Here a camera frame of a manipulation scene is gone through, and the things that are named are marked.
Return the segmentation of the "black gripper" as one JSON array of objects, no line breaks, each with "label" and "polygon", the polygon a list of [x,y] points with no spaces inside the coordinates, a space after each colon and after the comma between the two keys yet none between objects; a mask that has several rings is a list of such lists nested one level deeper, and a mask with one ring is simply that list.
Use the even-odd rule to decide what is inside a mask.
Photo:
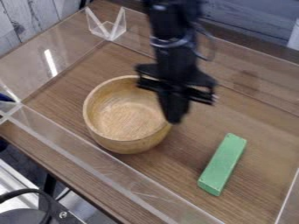
[{"label": "black gripper", "polygon": [[135,66],[137,86],[156,92],[167,122],[179,123],[188,113],[189,101],[214,104],[218,82],[197,67],[197,59],[207,58],[197,52],[195,37],[151,37],[151,47],[155,63]]}]

